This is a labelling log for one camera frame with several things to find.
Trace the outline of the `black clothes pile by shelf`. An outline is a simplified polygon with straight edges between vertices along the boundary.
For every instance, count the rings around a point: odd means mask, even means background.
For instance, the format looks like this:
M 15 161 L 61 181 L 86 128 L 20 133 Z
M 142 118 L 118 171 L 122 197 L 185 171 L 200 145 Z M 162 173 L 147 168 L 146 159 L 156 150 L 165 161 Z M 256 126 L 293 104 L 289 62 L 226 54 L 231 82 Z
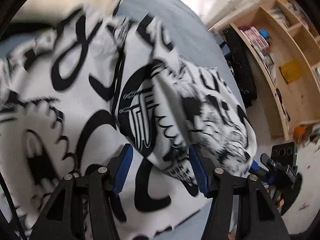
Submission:
M 251 107 L 252 102 L 257 100 L 257 89 L 246 56 L 246 45 L 233 28 L 223 31 L 226 45 L 230 49 L 225 58 L 228 65 L 232 68 L 232 73 L 245 108 Z

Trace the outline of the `wooden bookshelf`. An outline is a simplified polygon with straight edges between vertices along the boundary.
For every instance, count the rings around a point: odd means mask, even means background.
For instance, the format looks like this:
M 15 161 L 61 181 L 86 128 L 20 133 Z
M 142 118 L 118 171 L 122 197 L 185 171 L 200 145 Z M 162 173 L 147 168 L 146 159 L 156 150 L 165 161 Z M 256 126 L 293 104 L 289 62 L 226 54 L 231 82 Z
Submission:
M 295 0 L 262 0 L 212 25 L 246 53 L 272 137 L 319 121 L 319 34 Z

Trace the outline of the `black white graffiti hoodie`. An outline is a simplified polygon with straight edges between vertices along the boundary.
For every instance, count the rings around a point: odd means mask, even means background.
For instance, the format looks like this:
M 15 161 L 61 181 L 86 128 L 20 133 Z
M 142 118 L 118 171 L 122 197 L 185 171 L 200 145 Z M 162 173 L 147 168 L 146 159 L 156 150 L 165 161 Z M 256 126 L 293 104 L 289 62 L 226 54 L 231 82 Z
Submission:
M 133 161 L 112 202 L 121 239 L 152 239 L 201 210 L 189 147 L 235 176 L 257 151 L 215 66 L 179 55 L 161 21 L 83 6 L 1 58 L 1 174 L 26 234 L 68 173 Z

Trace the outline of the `blue fleece bed blanket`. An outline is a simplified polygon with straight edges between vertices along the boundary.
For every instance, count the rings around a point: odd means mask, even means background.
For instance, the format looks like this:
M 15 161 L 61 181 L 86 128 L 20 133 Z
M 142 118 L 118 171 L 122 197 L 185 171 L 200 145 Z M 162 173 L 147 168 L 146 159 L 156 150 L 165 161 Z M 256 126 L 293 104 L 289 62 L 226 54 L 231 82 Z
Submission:
M 215 67 L 227 85 L 239 96 L 222 51 L 201 20 L 180 0 L 124 0 L 117 16 L 140 21 L 150 14 L 164 26 L 178 53 L 201 67 Z M 72 158 L 81 142 L 81 133 L 97 111 L 110 108 L 91 89 L 90 74 L 105 75 L 94 57 L 88 54 L 80 77 L 70 92 L 56 93 L 51 89 L 50 61 L 41 58 L 35 66 L 20 98 L 33 100 L 26 107 L 1 116 L 1 173 L 16 207 L 18 221 L 9 212 L 5 198 L 1 211 L 13 228 L 22 226 L 31 234 L 44 203 L 54 186 L 72 170 Z M 120 201 L 127 220 L 117 221 L 121 239 L 152 239 L 164 232 L 166 239 L 199 239 L 204 228 L 210 201 L 197 191 L 188 193 L 177 179 L 152 168 L 148 192 L 153 198 L 169 196 L 169 205 L 160 210 L 142 213 L 135 209 L 135 178 L 142 164 L 142 156 L 135 153 Z

